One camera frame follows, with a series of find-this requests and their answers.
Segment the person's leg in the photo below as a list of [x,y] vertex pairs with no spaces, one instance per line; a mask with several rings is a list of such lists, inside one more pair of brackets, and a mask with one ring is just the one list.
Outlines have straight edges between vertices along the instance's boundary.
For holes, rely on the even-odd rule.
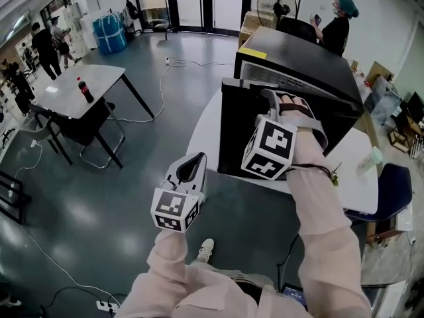
[[276,292],[273,281],[267,276],[263,276],[260,274],[245,274],[241,272],[240,270],[222,270],[222,269],[215,268],[214,266],[206,262],[202,262],[198,260],[194,260],[190,264],[190,266],[196,267],[197,269],[209,270],[212,272],[216,272],[218,274],[222,274],[224,276],[228,276],[234,281],[242,281],[242,280],[248,281],[258,286],[259,288],[267,288],[272,292]]

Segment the white appliance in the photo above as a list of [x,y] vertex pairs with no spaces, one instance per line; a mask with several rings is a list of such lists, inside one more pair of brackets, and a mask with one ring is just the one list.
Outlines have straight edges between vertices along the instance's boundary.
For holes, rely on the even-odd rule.
[[407,282],[391,284],[363,285],[362,290],[371,305],[372,318],[394,318]]

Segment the translucent cup with pale lid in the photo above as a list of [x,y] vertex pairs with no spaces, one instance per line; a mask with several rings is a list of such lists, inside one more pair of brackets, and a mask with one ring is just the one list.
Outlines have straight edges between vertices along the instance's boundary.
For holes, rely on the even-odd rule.
[[373,146],[371,151],[367,154],[365,158],[359,163],[356,168],[357,174],[363,174],[367,172],[370,168],[377,166],[383,160],[382,152],[376,146]]

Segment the person's right forearm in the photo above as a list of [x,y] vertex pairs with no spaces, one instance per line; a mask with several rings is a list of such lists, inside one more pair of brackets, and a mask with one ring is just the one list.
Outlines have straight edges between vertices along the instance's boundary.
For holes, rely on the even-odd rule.
[[[294,162],[324,166],[321,147],[308,130],[300,130]],[[357,236],[345,216],[332,181],[316,169],[288,172],[287,182],[299,218],[304,258],[299,279],[314,318],[371,318],[361,285]]]

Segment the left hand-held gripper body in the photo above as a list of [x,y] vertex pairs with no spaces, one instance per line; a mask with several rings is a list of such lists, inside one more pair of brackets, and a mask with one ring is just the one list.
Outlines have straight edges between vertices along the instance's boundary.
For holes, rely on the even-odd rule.
[[190,183],[164,180],[154,190],[150,214],[159,229],[185,233],[195,221],[205,201],[205,180]]

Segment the white storage cabinets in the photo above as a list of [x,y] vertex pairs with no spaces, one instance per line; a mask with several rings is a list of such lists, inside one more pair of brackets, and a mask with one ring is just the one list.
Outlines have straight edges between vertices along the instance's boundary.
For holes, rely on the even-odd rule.
[[84,56],[98,47],[93,20],[99,11],[98,0],[76,0],[63,12],[66,25],[70,29],[72,48],[78,56]]

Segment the large cardboard box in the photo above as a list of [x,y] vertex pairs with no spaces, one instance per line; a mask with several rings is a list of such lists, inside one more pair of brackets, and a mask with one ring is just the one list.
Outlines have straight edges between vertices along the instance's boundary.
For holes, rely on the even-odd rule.
[[273,12],[248,11],[240,28],[238,47],[240,48],[261,26],[275,29],[278,18]]

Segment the black pedestal fan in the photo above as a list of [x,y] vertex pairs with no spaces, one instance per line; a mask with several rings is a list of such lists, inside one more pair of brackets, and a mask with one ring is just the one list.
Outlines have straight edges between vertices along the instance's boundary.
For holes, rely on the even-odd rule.
[[285,17],[294,18],[297,14],[296,0],[257,0],[256,10],[260,25],[277,29]]

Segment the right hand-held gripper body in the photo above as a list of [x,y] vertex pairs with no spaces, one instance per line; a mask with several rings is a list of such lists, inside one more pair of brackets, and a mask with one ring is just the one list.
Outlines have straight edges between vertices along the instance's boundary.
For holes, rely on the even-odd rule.
[[278,179],[292,164],[311,162],[294,162],[295,149],[300,129],[309,129],[315,140],[326,149],[327,136],[321,122],[311,113],[308,117],[299,111],[283,113],[278,121],[263,115],[257,116],[258,124],[249,140],[241,162],[241,169],[265,180]]

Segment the black coat rack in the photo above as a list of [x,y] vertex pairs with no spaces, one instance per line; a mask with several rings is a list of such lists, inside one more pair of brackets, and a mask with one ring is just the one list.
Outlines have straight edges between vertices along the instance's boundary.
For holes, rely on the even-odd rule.
[[164,40],[175,32],[168,0],[129,0],[138,9],[140,33],[160,33]]

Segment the cola bottle with red cap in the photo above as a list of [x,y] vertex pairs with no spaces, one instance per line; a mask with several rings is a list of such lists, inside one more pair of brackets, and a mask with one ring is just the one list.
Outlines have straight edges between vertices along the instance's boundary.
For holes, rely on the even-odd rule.
[[77,77],[77,81],[78,81],[78,87],[79,87],[81,93],[83,94],[83,96],[85,97],[86,101],[88,103],[93,103],[94,97],[92,96],[86,82],[83,81],[80,77]]

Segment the pink flower bouquet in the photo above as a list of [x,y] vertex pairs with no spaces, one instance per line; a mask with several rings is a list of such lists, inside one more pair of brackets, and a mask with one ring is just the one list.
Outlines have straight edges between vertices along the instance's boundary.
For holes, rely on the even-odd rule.
[[339,165],[330,172],[330,179],[335,187],[339,186],[339,177],[337,175],[337,171],[341,167],[341,165],[342,165],[342,162],[340,162]]

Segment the blue wrapped bundle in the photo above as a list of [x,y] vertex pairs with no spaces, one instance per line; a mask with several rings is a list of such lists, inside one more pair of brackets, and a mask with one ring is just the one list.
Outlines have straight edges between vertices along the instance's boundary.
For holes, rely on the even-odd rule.
[[109,13],[92,22],[102,54],[114,54],[127,47],[123,21],[118,13]]

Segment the person's left forearm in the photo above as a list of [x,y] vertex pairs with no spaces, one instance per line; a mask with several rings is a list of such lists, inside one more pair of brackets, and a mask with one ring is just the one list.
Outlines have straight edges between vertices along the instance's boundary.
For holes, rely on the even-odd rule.
[[161,231],[147,263],[114,318],[170,318],[187,295],[187,239],[184,234]]

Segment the black mini fridge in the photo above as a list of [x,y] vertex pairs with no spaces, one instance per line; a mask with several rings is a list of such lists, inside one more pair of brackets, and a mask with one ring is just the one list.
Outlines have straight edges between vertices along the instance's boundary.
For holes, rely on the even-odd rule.
[[306,100],[321,121],[329,154],[362,116],[364,106],[348,62],[323,47],[259,27],[238,49],[234,77],[278,86]]

